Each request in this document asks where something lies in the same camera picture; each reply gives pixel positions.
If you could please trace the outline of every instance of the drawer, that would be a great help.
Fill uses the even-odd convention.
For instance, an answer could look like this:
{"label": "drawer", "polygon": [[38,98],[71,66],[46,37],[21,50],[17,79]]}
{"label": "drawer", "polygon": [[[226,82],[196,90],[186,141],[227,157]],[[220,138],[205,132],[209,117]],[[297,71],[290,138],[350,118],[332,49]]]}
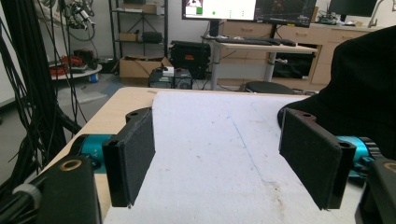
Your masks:
{"label": "drawer", "polygon": [[346,40],[353,39],[366,34],[367,32],[362,32],[362,31],[331,30],[329,42],[342,43]]}
{"label": "drawer", "polygon": [[289,27],[283,26],[277,29],[280,36],[285,39],[290,39],[296,43],[323,45],[327,43],[331,29],[318,27]]}
{"label": "drawer", "polygon": [[268,36],[271,34],[272,25],[257,22],[224,22],[222,34],[231,36]]}
{"label": "drawer", "polygon": [[317,63],[315,73],[312,76],[311,84],[322,84],[327,85],[331,79],[331,68],[332,66],[327,63]]}
{"label": "drawer", "polygon": [[224,58],[220,59],[220,63],[246,63],[245,59],[236,59],[236,58]]}
{"label": "drawer", "polygon": [[268,53],[264,51],[247,51],[247,50],[229,50],[222,49],[220,53],[220,58],[227,59],[258,59],[266,60],[268,58]]}

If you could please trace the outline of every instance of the cardboard box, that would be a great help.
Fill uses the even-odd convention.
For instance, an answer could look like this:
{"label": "cardboard box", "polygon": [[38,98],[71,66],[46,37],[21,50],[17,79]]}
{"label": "cardboard box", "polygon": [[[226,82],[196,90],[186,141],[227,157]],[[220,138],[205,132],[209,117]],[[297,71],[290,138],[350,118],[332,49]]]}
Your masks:
{"label": "cardboard box", "polygon": [[124,8],[133,8],[133,9],[142,9],[143,13],[157,15],[157,6],[156,5],[123,3],[123,7]]}
{"label": "cardboard box", "polygon": [[120,77],[123,83],[149,84],[151,72],[160,67],[173,67],[164,57],[125,56],[120,59]]}
{"label": "cardboard box", "polygon": [[353,21],[353,23],[355,23],[356,27],[361,27],[363,25],[363,22],[361,21]]}
{"label": "cardboard box", "polygon": [[122,41],[134,41],[137,42],[137,35],[132,33],[119,33],[119,38]]}

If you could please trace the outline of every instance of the cabinet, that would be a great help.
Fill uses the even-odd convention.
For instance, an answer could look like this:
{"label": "cabinet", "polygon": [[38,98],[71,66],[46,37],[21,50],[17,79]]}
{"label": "cabinet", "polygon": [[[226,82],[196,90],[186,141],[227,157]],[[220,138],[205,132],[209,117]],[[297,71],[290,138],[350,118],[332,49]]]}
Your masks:
{"label": "cabinet", "polygon": [[[168,0],[164,0],[164,12],[159,15],[157,13],[158,9],[154,5],[133,4],[134,9],[130,9],[128,5],[131,4],[120,4],[119,0],[108,0],[108,4],[110,10],[111,39],[114,59],[122,58],[126,48],[133,49],[134,54],[147,55],[148,46],[154,46],[156,51],[163,51],[163,56],[167,57]],[[161,30],[158,27],[156,28],[155,25],[152,25],[152,21],[161,21]],[[133,33],[136,30],[139,30],[139,34],[137,35],[140,35],[140,38],[138,38],[137,41],[125,39],[120,40],[121,33]],[[142,40],[141,34],[144,32],[157,31],[162,33],[163,41],[161,43],[147,43]]]}
{"label": "cabinet", "polygon": [[[228,36],[268,36],[271,26],[261,23],[226,22],[222,34]],[[311,24],[309,28],[280,26],[275,38],[290,39],[301,45],[314,46],[318,49],[318,52],[312,61],[307,78],[274,77],[272,80],[294,89],[319,91],[330,82],[334,49],[348,39],[366,35],[372,31],[375,31],[375,29],[322,24]],[[251,51],[234,53],[222,51],[221,57],[223,62],[228,63],[265,63],[267,61],[267,55],[258,55]],[[249,79],[243,79],[243,77],[239,80],[235,78],[233,80],[224,79],[220,79],[219,83],[240,85],[250,81]]]}

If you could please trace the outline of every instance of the black case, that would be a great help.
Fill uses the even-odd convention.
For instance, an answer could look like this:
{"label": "black case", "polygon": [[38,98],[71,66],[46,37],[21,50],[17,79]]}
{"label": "black case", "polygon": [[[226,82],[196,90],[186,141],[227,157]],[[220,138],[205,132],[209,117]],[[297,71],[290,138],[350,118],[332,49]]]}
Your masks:
{"label": "black case", "polygon": [[175,68],[189,69],[193,79],[205,79],[210,62],[210,45],[173,40],[170,62]]}
{"label": "black case", "polygon": [[131,4],[146,4],[146,0],[123,0],[124,3],[131,3]]}
{"label": "black case", "polygon": [[159,44],[163,42],[163,34],[159,32],[143,32],[143,42],[150,44]]}

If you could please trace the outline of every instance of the office chair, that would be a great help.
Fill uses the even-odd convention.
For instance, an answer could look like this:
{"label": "office chair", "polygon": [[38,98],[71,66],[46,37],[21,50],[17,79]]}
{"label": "office chair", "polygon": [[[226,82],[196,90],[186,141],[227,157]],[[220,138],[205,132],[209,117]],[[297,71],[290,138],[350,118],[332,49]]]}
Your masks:
{"label": "office chair", "polygon": [[267,81],[250,81],[245,84],[245,91],[257,93],[295,94],[291,88]]}

